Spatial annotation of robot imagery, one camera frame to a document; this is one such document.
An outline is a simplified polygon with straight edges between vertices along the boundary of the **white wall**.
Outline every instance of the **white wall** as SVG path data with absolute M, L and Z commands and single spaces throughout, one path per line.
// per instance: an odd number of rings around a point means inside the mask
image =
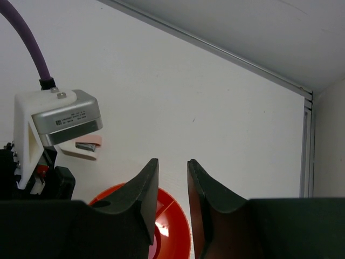
M 315 100 L 314 196 L 345 196 L 345 80 Z
M 298 197 L 304 98 L 94 0 L 12 1 L 60 88 L 97 97 L 104 138 L 97 162 L 60 155 L 90 201 L 160 161 L 160 186 L 189 218 L 187 160 L 250 197 Z M 0 17 L 0 141 L 12 139 L 13 98 L 38 75 Z
M 312 90 L 345 76 L 344 0 L 123 2 Z

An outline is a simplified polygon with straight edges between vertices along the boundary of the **white tabletop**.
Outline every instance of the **white tabletop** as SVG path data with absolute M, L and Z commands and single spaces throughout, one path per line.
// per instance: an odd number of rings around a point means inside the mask
M 159 158 L 160 186 L 189 219 L 187 161 L 245 198 L 299 195 L 304 98 L 94 0 L 12 1 L 60 88 L 100 105 L 96 162 L 59 155 L 89 202 Z M 16 92 L 39 89 L 23 43 L 0 17 L 0 142 Z

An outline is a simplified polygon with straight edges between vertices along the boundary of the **bolt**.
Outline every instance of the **bolt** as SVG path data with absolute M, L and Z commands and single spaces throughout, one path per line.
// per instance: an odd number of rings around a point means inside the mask
M 50 88 L 50 91 L 52 93 L 57 93 L 57 92 L 59 92 L 59 89 L 57 87 L 53 87 L 53 88 Z
M 58 97 L 58 99 L 64 99 L 64 98 L 67 97 L 67 95 L 66 95 L 65 92 L 62 92 L 62 93 L 58 93 L 58 94 L 57 94 L 57 97 Z

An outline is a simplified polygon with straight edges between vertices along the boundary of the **label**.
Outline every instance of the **label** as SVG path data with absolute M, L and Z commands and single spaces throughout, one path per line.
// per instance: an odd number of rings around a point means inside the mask
M 56 126 L 65 126 L 77 121 L 86 119 L 86 112 L 73 112 L 71 114 L 62 115 L 54 119 Z

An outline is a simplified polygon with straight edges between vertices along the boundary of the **red plate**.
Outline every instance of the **red plate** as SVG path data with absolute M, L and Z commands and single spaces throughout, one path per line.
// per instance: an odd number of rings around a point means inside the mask
M 123 186 L 113 186 L 96 198 L 89 205 L 105 198 Z M 187 259 L 190 254 L 190 231 L 187 218 L 177 201 L 163 189 L 158 189 L 155 240 L 150 246 L 149 259 L 179 258 Z

